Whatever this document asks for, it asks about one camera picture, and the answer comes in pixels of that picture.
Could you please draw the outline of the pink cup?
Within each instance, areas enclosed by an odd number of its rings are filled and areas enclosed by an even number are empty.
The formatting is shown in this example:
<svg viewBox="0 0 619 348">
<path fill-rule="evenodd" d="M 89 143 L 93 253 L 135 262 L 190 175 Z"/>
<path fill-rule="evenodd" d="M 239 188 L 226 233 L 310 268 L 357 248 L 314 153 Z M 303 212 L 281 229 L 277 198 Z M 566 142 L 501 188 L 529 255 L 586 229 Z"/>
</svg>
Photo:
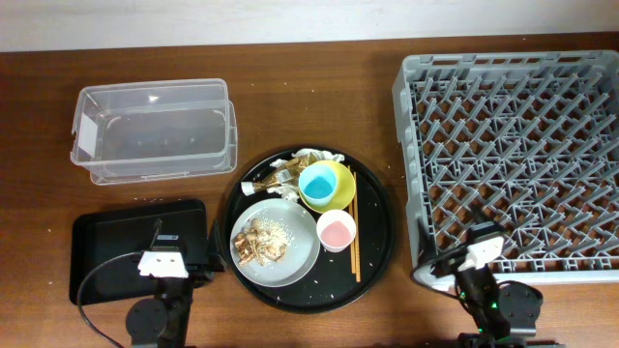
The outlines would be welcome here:
<svg viewBox="0 0 619 348">
<path fill-rule="evenodd" d="M 320 216 L 316 233 L 321 245 L 329 252 L 337 253 L 347 248 L 357 235 L 354 218 L 343 210 L 331 210 Z"/>
</svg>

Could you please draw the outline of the yellow bowl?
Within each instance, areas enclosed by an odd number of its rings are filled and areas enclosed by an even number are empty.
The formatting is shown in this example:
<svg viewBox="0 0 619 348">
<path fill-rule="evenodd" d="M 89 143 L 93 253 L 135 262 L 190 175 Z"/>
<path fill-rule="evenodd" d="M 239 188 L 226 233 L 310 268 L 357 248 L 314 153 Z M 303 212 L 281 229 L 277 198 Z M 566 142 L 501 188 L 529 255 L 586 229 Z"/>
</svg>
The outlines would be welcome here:
<svg viewBox="0 0 619 348">
<path fill-rule="evenodd" d="M 337 180 L 334 196 L 328 204 L 319 207 L 310 203 L 304 195 L 301 195 L 303 203 L 319 214 L 323 214 L 330 210 L 347 209 L 353 202 L 353 198 L 356 194 L 356 179 L 353 177 L 352 172 L 343 164 L 332 160 L 322 160 L 319 161 L 318 164 L 324 164 L 334 172 Z"/>
</svg>

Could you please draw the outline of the blue cup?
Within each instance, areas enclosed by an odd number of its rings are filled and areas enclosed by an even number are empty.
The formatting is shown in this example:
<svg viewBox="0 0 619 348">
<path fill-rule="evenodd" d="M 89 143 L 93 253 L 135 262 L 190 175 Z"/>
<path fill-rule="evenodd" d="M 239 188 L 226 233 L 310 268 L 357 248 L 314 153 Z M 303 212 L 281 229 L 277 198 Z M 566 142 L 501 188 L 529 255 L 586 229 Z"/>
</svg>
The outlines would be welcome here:
<svg viewBox="0 0 619 348">
<path fill-rule="evenodd" d="M 308 203 L 316 207 L 326 206 L 335 195 L 338 185 L 332 168 L 325 164 L 312 164 L 300 175 L 299 189 Z"/>
</svg>

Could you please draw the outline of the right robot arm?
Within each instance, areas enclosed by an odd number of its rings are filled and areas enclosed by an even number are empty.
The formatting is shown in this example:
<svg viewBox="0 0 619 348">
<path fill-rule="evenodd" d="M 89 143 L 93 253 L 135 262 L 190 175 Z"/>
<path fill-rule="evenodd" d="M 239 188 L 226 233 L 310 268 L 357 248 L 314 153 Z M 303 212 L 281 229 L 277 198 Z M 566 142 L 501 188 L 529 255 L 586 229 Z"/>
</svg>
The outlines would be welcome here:
<svg viewBox="0 0 619 348">
<path fill-rule="evenodd" d="M 503 250 L 505 230 L 494 221 L 478 222 L 468 230 L 466 242 L 438 256 L 431 274 L 455 278 L 456 297 L 473 318 L 478 331 L 462 333 L 457 345 L 465 348 L 527 348 L 540 346 L 536 321 L 543 294 L 519 281 L 498 281 L 489 263 Z"/>
</svg>

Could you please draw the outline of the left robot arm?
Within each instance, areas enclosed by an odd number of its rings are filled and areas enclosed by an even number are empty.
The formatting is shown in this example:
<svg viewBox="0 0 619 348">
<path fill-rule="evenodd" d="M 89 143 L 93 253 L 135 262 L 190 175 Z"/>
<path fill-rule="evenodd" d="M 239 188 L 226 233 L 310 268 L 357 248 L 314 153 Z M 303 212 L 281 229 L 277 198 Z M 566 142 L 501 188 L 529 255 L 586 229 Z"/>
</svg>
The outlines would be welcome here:
<svg viewBox="0 0 619 348">
<path fill-rule="evenodd" d="M 135 303 L 126 316 L 131 346 L 184 347 L 190 322 L 193 292 L 225 270 L 220 254 L 219 224 L 213 222 L 202 246 L 181 234 L 164 234 L 162 221 L 154 223 L 154 237 L 141 253 L 141 276 L 156 283 L 151 298 Z"/>
</svg>

